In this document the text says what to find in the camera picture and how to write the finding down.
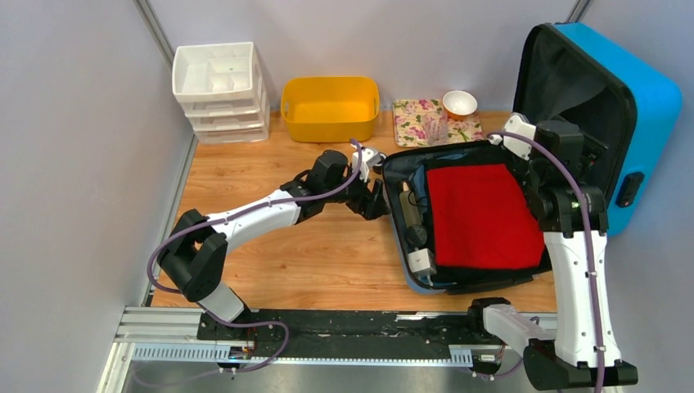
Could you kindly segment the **blue fish print suitcase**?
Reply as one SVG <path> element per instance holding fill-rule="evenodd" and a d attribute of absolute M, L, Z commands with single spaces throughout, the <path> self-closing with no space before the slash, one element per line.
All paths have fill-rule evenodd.
<path fill-rule="evenodd" d="M 584 182 L 605 195 L 607 235 L 621 233 L 629 223 L 681 108 L 682 95 L 675 82 L 582 23 L 537 25 L 525 40 L 512 111 L 532 124 L 564 120 L 606 145 Z M 430 277 L 411 273 L 408 253 L 428 248 L 434 254 L 412 177 L 424 160 L 467 151 L 499 154 L 510 171 L 511 155 L 484 139 L 401 151 L 389 156 L 383 166 L 400 264 L 408 286 L 422 294 L 495 291 L 531 282 L 552 267 L 545 248 L 543 267 L 516 278 L 454 282 L 438 269 Z M 428 232 L 422 248 L 413 248 L 405 240 L 407 227 L 399 200 L 402 181 L 408 181 L 414 191 L 421 224 Z"/>

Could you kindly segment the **red cloth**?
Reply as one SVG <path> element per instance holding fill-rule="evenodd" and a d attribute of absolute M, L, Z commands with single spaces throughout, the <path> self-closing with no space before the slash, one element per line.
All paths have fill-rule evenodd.
<path fill-rule="evenodd" d="M 426 171 L 436 264 L 521 270 L 540 265 L 543 234 L 503 164 Z"/>

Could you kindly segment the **yellow plastic basket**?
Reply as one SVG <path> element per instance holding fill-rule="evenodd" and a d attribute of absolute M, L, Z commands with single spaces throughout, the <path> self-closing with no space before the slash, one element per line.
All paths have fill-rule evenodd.
<path fill-rule="evenodd" d="M 301 77 L 284 86 L 280 111 L 296 142 L 363 142 L 375 132 L 380 94 L 365 76 Z"/>

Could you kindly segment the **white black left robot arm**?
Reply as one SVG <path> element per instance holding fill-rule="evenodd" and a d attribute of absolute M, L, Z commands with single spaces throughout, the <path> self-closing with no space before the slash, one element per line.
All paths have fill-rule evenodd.
<path fill-rule="evenodd" d="M 384 183 L 370 179 L 371 173 L 382 171 L 386 155 L 372 147 L 354 149 L 351 157 L 324 151 L 312 168 L 248 205 L 209 215 L 185 212 L 148 265 L 158 265 L 171 279 L 172 293 L 216 318 L 226 337 L 241 339 L 250 329 L 250 317 L 244 313 L 246 304 L 222 280 L 229 253 L 274 230 L 300 224 L 331 203 L 344 204 L 365 220 L 388 214 Z"/>

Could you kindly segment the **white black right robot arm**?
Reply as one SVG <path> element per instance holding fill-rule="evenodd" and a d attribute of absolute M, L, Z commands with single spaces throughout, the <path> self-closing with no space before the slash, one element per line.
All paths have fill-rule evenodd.
<path fill-rule="evenodd" d="M 606 145 L 575 124 L 532 124 L 519 113 L 488 139 L 511 155 L 510 171 L 542 232 L 555 280 L 557 326 L 548 331 L 508 300 L 490 297 L 472 302 L 468 335 L 479 343 L 498 338 L 520 354 L 539 391 L 635 385 L 638 370 L 623 359 L 611 326 L 606 198 L 584 182 Z"/>

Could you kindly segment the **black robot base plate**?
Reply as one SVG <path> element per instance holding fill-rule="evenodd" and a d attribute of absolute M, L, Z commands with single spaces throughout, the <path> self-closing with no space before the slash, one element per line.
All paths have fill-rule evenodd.
<path fill-rule="evenodd" d="M 510 353 L 465 313 L 259 309 L 243 312 L 234 327 L 202 314 L 196 337 L 249 344 L 256 358 L 282 343 L 281 359 L 498 364 Z"/>

